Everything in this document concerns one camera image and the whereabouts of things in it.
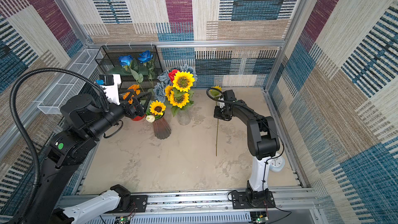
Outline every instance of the orange flower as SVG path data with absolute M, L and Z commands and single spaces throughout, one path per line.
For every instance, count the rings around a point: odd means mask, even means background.
M 139 95 L 141 93 L 141 90 L 139 90 L 138 88 L 140 88 L 139 85 L 132 85 L 131 87 L 129 87 L 128 89 L 134 89 L 134 92 L 136 95 Z M 123 99 L 125 100 L 127 98 L 127 96 L 130 94 L 130 92 L 127 92 L 123 95 Z

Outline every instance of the beige tabletop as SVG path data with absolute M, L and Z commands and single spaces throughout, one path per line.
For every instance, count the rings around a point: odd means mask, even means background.
M 237 99 L 269 116 L 260 88 L 233 90 Z M 123 118 L 123 129 L 99 142 L 82 194 L 97 194 L 116 184 L 131 192 L 246 188 L 252 164 L 246 125 L 236 117 L 231 121 L 215 119 L 215 101 L 205 90 L 195 90 L 193 100 L 192 121 L 187 126 L 180 125 L 166 110 L 165 118 L 172 128 L 167 139 L 156 138 L 152 123 L 144 119 Z M 112 127 L 107 134 L 116 129 Z M 283 157 L 285 167 L 269 173 L 269 186 L 297 186 L 285 154 Z

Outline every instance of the striped fabric wall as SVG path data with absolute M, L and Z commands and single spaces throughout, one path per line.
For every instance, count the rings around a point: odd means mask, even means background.
M 0 136 L 13 124 L 8 99 L 14 81 L 42 67 L 63 67 L 82 47 L 54 0 L 0 0 Z M 22 113 L 52 80 L 53 73 L 35 75 L 19 89 Z M 60 117 L 41 114 L 28 132 L 37 151 L 59 132 Z M 13 215 L 32 178 L 32 157 L 23 139 L 0 162 L 0 219 Z
M 66 0 L 94 43 L 284 39 L 297 1 Z M 263 86 L 278 49 L 169 48 L 159 53 L 166 67 L 196 66 L 198 87 Z
M 309 0 L 269 93 L 329 223 L 398 223 L 398 0 Z
M 262 87 L 279 47 L 157 48 L 166 68 L 188 64 L 197 75 L 196 87 Z

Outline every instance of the brown glass vase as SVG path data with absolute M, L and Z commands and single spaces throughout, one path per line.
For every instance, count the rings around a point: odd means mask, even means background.
M 159 139 L 165 139 L 172 133 L 169 123 L 167 123 L 164 115 L 152 122 L 153 132 Z

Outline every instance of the clear glass vase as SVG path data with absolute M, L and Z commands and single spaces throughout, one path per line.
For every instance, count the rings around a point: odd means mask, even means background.
M 172 129 L 163 115 L 159 119 L 152 122 L 152 126 L 155 136 L 159 139 L 165 139 L 172 133 Z
M 186 126 L 191 122 L 191 114 L 189 113 L 189 109 L 187 110 L 180 110 L 177 112 L 177 120 L 178 123 L 182 126 Z

